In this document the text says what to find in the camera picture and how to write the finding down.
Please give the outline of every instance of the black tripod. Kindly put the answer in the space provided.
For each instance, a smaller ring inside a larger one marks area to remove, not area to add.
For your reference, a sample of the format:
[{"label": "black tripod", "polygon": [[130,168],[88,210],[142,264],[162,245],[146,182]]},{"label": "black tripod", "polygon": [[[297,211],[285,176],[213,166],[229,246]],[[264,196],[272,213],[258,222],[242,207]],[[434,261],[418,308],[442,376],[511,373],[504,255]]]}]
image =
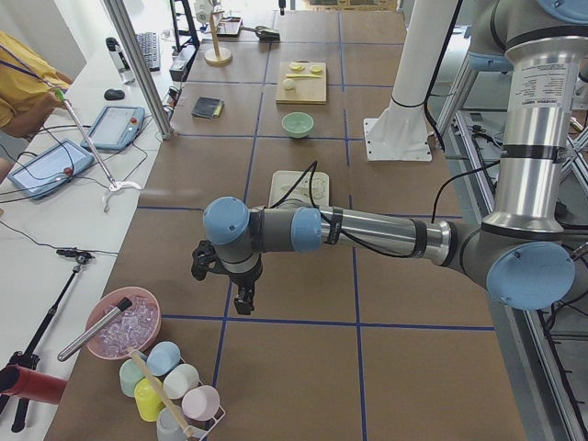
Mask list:
[{"label": "black tripod", "polygon": [[[91,254],[89,254],[86,251],[79,251],[79,250],[71,249],[71,248],[65,249],[65,250],[57,250],[57,254],[62,255],[64,257],[74,257],[76,265],[73,267],[72,274],[70,275],[69,279],[67,280],[67,283],[65,283],[65,286],[63,287],[61,294],[59,295],[59,297],[57,298],[55,303],[53,303],[53,305],[47,311],[47,315],[45,315],[43,322],[40,324],[37,332],[35,332],[35,335],[33,336],[32,340],[28,344],[27,349],[25,349],[25,352],[16,351],[10,357],[10,360],[8,361],[8,364],[7,364],[8,366],[18,365],[23,368],[28,368],[28,369],[32,369],[32,370],[34,370],[37,367],[37,364],[40,361],[40,357],[36,356],[33,353],[35,352],[35,349],[37,348],[37,345],[39,344],[41,337],[45,334],[45,331],[47,331],[47,328],[49,327],[51,320],[53,320],[53,317],[55,317],[55,314],[57,313],[57,308],[59,307],[59,304],[62,301],[63,296],[65,295],[65,292],[72,284],[72,281],[74,280],[75,275],[81,271],[82,265],[87,264],[90,261],[90,259],[94,258]],[[0,395],[0,413],[2,413],[2,411],[6,407],[6,404],[8,403],[9,399],[10,399],[9,395]],[[28,399],[27,398],[20,398],[18,400],[18,407],[17,407],[17,414],[15,415],[15,421],[12,424],[11,430],[13,432],[20,432],[22,429],[25,428],[25,420],[27,418],[27,410],[28,410]]]}]

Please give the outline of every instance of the light blue cup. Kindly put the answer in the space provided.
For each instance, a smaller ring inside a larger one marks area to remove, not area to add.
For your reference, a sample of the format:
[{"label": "light blue cup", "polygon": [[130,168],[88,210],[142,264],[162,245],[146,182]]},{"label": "light blue cup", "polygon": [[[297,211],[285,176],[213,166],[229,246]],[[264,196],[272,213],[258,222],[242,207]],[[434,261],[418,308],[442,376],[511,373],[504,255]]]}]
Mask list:
[{"label": "light blue cup", "polygon": [[[147,359],[145,354],[141,354],[143,360]],[[125,361],[119,369],[120,388],[122,393],[133,398],[135,396],[135,386],[143,379],[141,370],[137,367],[132,359]]]},{"label": "light blue cup", "polygon": [[156,377],[165,375],[180,363],[180,348],[174,342],[160,342],[147,357],[147,368]]}]

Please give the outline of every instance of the red cylinder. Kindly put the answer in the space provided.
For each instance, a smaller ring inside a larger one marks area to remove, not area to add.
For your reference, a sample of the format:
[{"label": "red cylinder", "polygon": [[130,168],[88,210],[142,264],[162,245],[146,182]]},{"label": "red cylinder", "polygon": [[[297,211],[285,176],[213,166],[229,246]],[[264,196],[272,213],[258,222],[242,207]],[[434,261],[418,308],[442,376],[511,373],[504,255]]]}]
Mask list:
[{"label": "red cylinder", "polygon": [[0,370],[0,393],[59,404],[67,381],[18,365]]}]

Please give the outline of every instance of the blue joint cap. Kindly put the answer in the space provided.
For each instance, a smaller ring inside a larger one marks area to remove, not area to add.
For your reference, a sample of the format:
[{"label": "blue joint cap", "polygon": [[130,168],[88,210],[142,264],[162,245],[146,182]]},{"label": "blue joint cap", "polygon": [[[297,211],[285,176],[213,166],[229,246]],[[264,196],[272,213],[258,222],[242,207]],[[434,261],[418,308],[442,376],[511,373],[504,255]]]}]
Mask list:
[{"label": "blue joint cap", "polygon": [[494,300],[513,308],[541,310],[568,293],[575,272],[570,256],[556,243],[525,243],[494,262],[486,288]]},{"label": "blue joint cap", "polygon": [[297,209],[292,218],[290,240],[299,253],[318,250],[321,247],[321,213],[317,209]]},{"label": "blue joint cap", "polygon": [[509,72],[513,65],[503,55],[487,55],[484,53],[469,53],[469,65],[479,72]]},{"label": "blue joint cap", "polygon": [[537,0],[539,5],[557,20],[574,25],[588,25],[586,0]]},{"label": "blue joint cap", "polygon": [[214,245],[236,241],[247,230],[249,209],[237,198],[218,198],[204,210],[206,237]]}]

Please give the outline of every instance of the label sticker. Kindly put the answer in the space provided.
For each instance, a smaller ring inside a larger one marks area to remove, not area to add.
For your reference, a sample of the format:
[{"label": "label sticker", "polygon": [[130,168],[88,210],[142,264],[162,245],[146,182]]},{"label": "label sticker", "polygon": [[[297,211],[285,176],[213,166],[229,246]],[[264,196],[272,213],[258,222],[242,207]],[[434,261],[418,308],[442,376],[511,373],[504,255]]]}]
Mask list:
[{"label": "label sticker", "polygon": [[569,70],[569,64],[553,62],[514,71],[508,109],[570,107]]}]

